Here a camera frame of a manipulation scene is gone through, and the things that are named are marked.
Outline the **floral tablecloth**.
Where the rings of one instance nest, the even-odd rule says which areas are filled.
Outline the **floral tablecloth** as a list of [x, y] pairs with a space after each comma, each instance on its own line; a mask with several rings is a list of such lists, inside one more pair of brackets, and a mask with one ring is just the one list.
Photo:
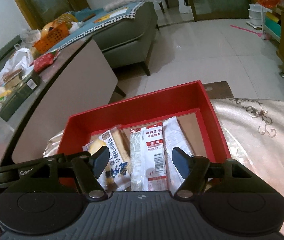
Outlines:
[[284, 101], [234, 98], [210, 102], [230, 156], [284, 196]]

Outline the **dark green box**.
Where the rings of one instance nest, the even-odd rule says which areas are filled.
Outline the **dark green box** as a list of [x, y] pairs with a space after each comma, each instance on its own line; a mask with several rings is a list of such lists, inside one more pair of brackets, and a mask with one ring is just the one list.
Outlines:
[[27, 75], [5, 100], [0, 110], [0, 117], [4, 121], [8, 121], [21, 104], [40, 85], [40, 83], [41, 78], [36, 72], [32, 71], [29, 75]]

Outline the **grey coffee table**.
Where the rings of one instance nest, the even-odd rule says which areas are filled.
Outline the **grey coffee table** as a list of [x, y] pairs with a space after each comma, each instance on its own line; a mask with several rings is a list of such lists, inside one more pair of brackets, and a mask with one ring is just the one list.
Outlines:
[[0, 167], [41, 158], [71, 115], [108, 104], [118, 85], [91, 37], [62, 49], [40, 77], [41, 84], [11, 118], [0, 118]]

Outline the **white stacked containers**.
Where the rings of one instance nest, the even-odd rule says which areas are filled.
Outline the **white stacked containers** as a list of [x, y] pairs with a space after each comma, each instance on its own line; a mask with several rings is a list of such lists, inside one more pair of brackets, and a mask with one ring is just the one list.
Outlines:
[[255, 3], [250, 4], [248, 8], [249, 23], [254, 27], [262, 26], [262, 6]]

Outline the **toast bread packet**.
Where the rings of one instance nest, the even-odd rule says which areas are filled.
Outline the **toast bread packet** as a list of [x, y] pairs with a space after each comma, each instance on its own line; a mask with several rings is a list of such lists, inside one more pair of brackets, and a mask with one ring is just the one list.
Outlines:
[[107, 193], [125, 191], [131, 184], [131, 158], [125, 133], [115, 126], [85, 144], [82, 149], [94, 155], [102, 146], [109, 149], [109, 162], [98, 182]]

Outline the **red packet on table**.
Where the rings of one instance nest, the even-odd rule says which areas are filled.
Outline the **red packet on table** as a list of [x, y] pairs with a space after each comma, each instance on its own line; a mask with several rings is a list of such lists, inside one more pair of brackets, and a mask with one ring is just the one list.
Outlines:
[[35, 59], [32, 63], [34, 67], [34, 72], [37, 74], [41, 73], [43, 70], [47, 69], [50, 65], [53, 64], [55, 59], [59, 55], [59, 50], [55, 50], [49, 53], [46, 53], [39, 58]]

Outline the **red white long packet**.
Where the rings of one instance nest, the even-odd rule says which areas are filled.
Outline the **red white long packet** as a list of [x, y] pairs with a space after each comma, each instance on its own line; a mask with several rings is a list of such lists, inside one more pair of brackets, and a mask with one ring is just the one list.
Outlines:
[[130, 130], [131, 191], [167, 191], [161, 122]]

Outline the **orange plastic basket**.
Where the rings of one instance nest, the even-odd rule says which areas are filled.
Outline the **orange plastic basket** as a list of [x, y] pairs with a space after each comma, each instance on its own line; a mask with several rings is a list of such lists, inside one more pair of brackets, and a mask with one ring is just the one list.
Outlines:
[[65, 23], [61, 23], [56, 28], [49, 31], [47, 35], [35, 42], [33, 47], [36, 48], [39, 53], [44, 54], [68, 35], [69, 31], [67, 25]]

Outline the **teal sofa blanket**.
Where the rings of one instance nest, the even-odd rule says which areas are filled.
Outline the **teal sofa blanket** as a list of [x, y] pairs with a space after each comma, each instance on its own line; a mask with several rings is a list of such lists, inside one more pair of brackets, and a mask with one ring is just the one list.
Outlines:
[[113, 24], [116, 24], [122, 20], [133, 20], [135, 19], [137, 10], [145, 3], [145, 0], [140, 2], [130, 3], [119, 9], [113, 10], [111, 12], [106, 12], [103, 9], [95, 10], [96, 16], [87, 20], [79, 29], [75, 30], [69, 34], [62, 41], [58, 42], [48, 51], [61, 50], [71, 45], [72, 43], [105, 29]]

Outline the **pink fly swatter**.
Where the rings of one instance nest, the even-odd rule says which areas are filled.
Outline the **pink fly swatter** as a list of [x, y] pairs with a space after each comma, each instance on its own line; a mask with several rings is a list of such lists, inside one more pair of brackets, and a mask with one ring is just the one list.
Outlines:
[[246, 32], [248, 32], [248, 33], [255, 34], [255, 35], [257, 35], [259, 38], [261, 38], [261, 39], [263, 39], [263, 40], [267, 40], [267, 38], [265, 37], [264, 33], [258, 33], [257, 31], [249, 30], [249, 29], [246, 29], [246, 28], [241, 28], [241, 27], [238, 27], [238, 26], [236, 26], [236, 25], [230, 25], [230, 27], [232, 27], [232, 28], [234, 28], [234, 29], [246, 31]]

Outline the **grey sofa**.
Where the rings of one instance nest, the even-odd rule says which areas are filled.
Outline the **grey sofa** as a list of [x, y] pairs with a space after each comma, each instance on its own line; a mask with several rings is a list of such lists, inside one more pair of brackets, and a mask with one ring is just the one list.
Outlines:
[[95, 32], [93, 40], [112, 69], [137, 65], [150, 76], [148, 60], [157, 30], [154, 5], [144, 2], [134, 19], [125, 18]]

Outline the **red cardboard box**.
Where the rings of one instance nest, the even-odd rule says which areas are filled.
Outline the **red cardboard box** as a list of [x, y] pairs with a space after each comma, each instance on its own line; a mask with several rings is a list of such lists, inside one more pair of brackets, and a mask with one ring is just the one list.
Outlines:
[[115, 126], [126, 134], [130, 129], [149, 126], [172, 116], [179, 119], [193, 152], [214, 163], [230, 158], [214, 108], [201, 81], [158, 90], [71, 116], [60, 146], [65, 155], [82, 151], [83, 146]]

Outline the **white snack packet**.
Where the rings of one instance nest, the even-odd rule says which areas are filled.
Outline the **white snack packet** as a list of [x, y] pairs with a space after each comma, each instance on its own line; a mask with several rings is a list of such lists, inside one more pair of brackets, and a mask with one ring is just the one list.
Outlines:
[[172, 150], [179, 147], [188, 156], [194, 156], [194, 153], [189, 145], [176, 116], [173, 116], [163, 122], [163, 138], [164, 148], [166, 153], [166, 170], [168, 177], [168, 186], [172, 194], [180, 187], [184, 181], [181, 174], [175, 168], [172, 161]]

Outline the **white plastic bag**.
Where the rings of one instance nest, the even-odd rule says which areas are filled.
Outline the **white plastic bag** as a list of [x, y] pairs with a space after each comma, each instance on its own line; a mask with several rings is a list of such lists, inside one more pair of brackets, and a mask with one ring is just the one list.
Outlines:
[[[34, 67], [31, 63], [34, 61], [34, 57], [29, 48], [20, 48], [15, 51], [14, 55], [8, 59], [0, 71], [0, 98], [8, 97], [8, 93], [13, 92], [14, 85], [10, 85], [14, 78], [18, 78], [19, 84], [24, 78], [27, 77]], [[2, 108], [3, 101], [0, 101], [0, 110]]]

